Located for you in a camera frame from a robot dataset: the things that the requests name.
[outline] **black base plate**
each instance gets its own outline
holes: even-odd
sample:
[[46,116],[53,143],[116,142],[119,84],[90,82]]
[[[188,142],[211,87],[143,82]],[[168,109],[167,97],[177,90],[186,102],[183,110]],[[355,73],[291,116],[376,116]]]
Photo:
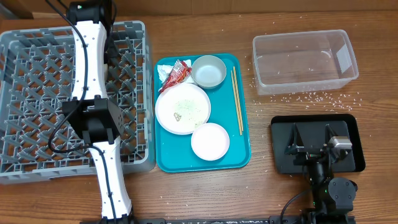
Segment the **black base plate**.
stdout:
[[284,153],[294,123],[305,146],[322,147],[325,143],[326,124],[330,124],[339,136],[349,137],[353,143],[352,153],[343,161],[332,165],[334,172],[361,172],[365,169],[358,126],[351,114],[276,116],[271,121],[272,148],[276,168],[281,174],[302,173],[302,166],[293,165],[295,156]]
[[[138,219],[139,224],[280,224],[280,216],[271,216],[269,218],[225,218],[225,219],[197,219],[197,220],[165,220],[163,218],[143,218]],[[355,224],[354,217],[348,217],[349,224]],[[285,215],[284,224],[304,224],[298,215]]]

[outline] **white bowl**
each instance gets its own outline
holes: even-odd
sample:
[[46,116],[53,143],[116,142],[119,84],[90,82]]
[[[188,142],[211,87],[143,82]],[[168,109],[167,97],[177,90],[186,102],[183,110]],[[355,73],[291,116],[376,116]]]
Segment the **white bowl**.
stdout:
[[229,136],[218,124],[203,124],[193,132],[191,147],[200,159],[215,161],[222,158],[228,151]]
[[218,57],[205,55],[196,59],[192,65],[192,78],[202,88],[215,88],[225,77],[226,66]]

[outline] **red wrapper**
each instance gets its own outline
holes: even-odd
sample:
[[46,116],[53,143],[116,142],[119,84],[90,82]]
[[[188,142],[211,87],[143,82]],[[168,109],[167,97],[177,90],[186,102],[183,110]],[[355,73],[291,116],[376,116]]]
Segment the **red wrapper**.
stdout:
[[177,60],[174,64],[169,77],[164,81],[162,88],[159,90],[160,93],[171,86],[183,82],[189,75],[191,75],[192,68],[188,67],[185,62]]

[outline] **blue tray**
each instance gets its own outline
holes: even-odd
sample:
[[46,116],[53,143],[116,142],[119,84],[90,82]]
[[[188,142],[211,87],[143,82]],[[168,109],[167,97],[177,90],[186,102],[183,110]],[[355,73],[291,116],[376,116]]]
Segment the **blue tray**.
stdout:
[[[179,60],[190,59],[192,63],[202,55],[163,58],[155,66],[155,101],[159,96],[157,91],[162,82],[159,80],[157,65],[174,65]],[[191,134],[179,136],[166,131],[155,120],[156,160],[158,166],[165,172],[189,172],[202,170],[230,169],[244,167],[250,160],[251,147],[248,131],[248,118],[244,103],[243,85],[239,60],[231,54],[214,54],[226,65],[227,75],[220,86],[212,90],[204,90],[209,96],[211,114],[209,123],[216,123],[225,128],[229,134],[228,152],[217,161],[204,161],[197,157],[191,148]],[[243,134],[239,135],[238,117],[236,116],[234,93],[231,83],[231,71],[235,66],[238,81],[239,98],[243,119]]]

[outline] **wooden table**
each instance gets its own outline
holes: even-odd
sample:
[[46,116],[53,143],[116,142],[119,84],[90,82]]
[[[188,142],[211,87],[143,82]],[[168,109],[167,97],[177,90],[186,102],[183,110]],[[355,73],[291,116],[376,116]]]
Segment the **wooden table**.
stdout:
[[[284,204],[307,186],[301,176],[289,177],[276,172],[269,129],[272,117],[347,113],[348,110],[330,111],[333,108],[328,102],[317,102],[315,106],[299,102],[295,100],[297,95],[290,102],[281,101],[283,97],[291,97],[289,95],[275,96],[273,102],[270,96],[258,96],[256,89],[250,87],[254,77],[253,37],[265,33],[344,29],[356,54],[359,78],[343,89],[327,93],[345,94],[342,100],[354,108],[350,113],[357,118],[366,169],[340,175],[359,186],[351,213],[358,223],[397,222],[397,12],[119,18],[120,21],[132,19],[145,23],[154,63],[176,55],[229,52],[237,56],[243,74],[252,146],[252,158],[242,169],[167,174],[156,167],[147,173],[126,175],[127,191],[138,217],[260,218],[279,214]],[[2,31],[63,25],[60,19],[3,21]],[[299,214],[300,209],[310,204],[310,197],[304,197],[294,202],[286,214]],[[100,218],[101,196],[95,176],[0,185],[1,223],[78,223]]]

